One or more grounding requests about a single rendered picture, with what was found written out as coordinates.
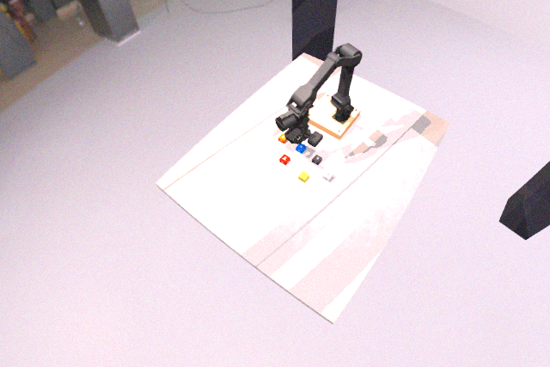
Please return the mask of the red block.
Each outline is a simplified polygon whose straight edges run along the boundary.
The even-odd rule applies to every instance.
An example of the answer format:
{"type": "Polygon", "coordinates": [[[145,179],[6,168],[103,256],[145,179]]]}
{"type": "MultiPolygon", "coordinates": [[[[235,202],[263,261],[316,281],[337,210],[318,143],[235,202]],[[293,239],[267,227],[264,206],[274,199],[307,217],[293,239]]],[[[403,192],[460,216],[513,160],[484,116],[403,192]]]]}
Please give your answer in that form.
{"type": "Polygon", "coordinates": [[[281,163],[283,163],[284,165],[286,165],[286,164],[290,161],[290,157],[288,157],[287,155],[283,154],[283,155],[280,157],[279,161],[280,161],[281,163]]]}

